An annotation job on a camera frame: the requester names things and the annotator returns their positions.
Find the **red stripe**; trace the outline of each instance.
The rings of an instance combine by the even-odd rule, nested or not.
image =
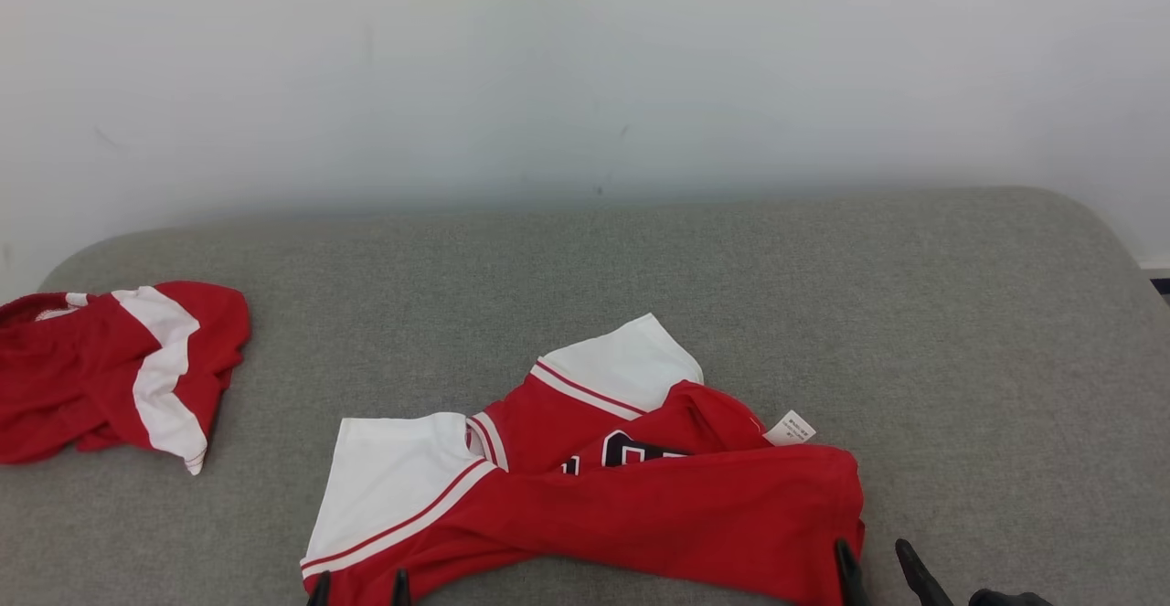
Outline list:
[[[491,443],[491,435],[488,434],[488,428],[484,427],[483,423],[480,423],[480,419],[476,419],[475,415],[468,419],[468,421],[475,423],[475,427],[479,428],[481,433],[483,433],[482,435],[480,435],[480,439],[483,440],[484,447],[491,455],[491,463],[500,464],[496,461],[496,447]]]
[[[569,378],[565,378],[560,373],[557,373],[556,370],[549,369],[548,366],[545,366],[544,364],[542,364],[539,361],[537,361],[536,365],[538,365],[541,369],[548,370],[549,373],[552,373],[556,378],[559,378],[559,380],[562,383],[564,383],[564,384],[566,384],[569,386],[572,386],[574,390],[580,390],[580,391],[583,391],[585,393],[589,393],[591,397],[599,398],[603,401],[617,405],[618,407],[626,407],[626,409],[628,409],[631,412],[636,412],[638,414],[646,414],[645,409],[638,409],[638,407],[634,407],[633,405],[628,405],[626,402],[621,402],[620,400],[613,400],[612,398],[610,398],[607,395],[599,394],[599,393],[594,392],[593,390],[586,390],[585,386],[578,385],[577,383],[570,380]]]
[[[431,505],[427,505],[426,508],[424,508],[422,511],[420,511],[418,515],[414,515],[413,517],[411,517],[410,519],[406,519],[401,524],[398,524],[395,526],[391,526],[391,528],[381,531],[380,533],[378,533],[376,536],[372,536],[371,538],[366,539],[365,542],[360,542],[360,543],[351,546],[350,549],[346,549],[346,551],[342,551],[339,553],[335,553],[333,556],[326,556],[325,558],[318,558],[316,560],[310,560],[309,563],[305,563],[304,565],[301,565],[301,569],[302,570],[308,570],[309,567],[311,567],[314,565],[319,565],[321,563],[329,563],[330,560],[336,560],[336,559],[338,559],[342,556],[347,556],[350,553],[353,553],[355,551],[362,549],[363,546],[366,546],[369,544],[376,543],[379,539],[384,538],[385,536],[388,536],[390,533],[397,531],[398,529],[400,529],[400,528],[410,524],[411,522],[414,522],[414,519],[418,519],[422,515],[426,515],[427,512],[429,512],[431,510],[433,510],[434,507],[438,505],[439,502],[442,501],[445,496],[447,496],[448,494],[450,494],[450,490],[455,489],[455,486],[457,486],[459,482],[463,480],[463,476],[466,476],[467,474],[469,474],[472,471],[472,469],[475,469],[476,467],[479,467],[480,464],[484,463],[487,460],[482,460],[482,459],[481,460],[476,460],[475,462],[472,463],[470,467],[468,467],[467,469],[463,469],[463,473],[460,474],[459,476],[456,476],[455,480],[452,481],[449,486],[447,486],[447,489],[442,490],[442,494],[439,495],[439,498],[435,498],[434,501],[432,501]]]

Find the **clothing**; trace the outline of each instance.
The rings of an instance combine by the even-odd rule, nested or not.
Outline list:
[[[856,463],[844,450],[769,446],[524,475],[472,453],[466,426],[452,413],[342,422],[302,562],[309,592],[328,570],[331,605],[383,606],[399,567],[418,599],[552,553],[840,604],[833,543],[860,549],[862,536]]]
[[[0,463],[130,443],[202,469],[249,332],[242,294],[165,282],[0,308]]]
[[[305,588],[329,571],[330,604],[383,605],[399,567],[420,598],[557,553],[839,602],[833,543],[860,551],[863,536],[852,456],[772,447],[748,407],[701,379],[645,316],[541,357],[470,419],[344,420]]]

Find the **clothing tag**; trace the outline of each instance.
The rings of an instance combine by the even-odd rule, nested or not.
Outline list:
[[[815,434],[817,431],[813,431],[807,421],[790,409],[772,431],[764,433],[764,439],[772,442],[772,445],[794,445],[804,443]]]

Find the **folded red fabric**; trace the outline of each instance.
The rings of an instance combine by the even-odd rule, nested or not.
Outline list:
[[[34,294],[0,308],[0,463],[130,443],[199,474],[248,339],[238,290],[164,282]]]

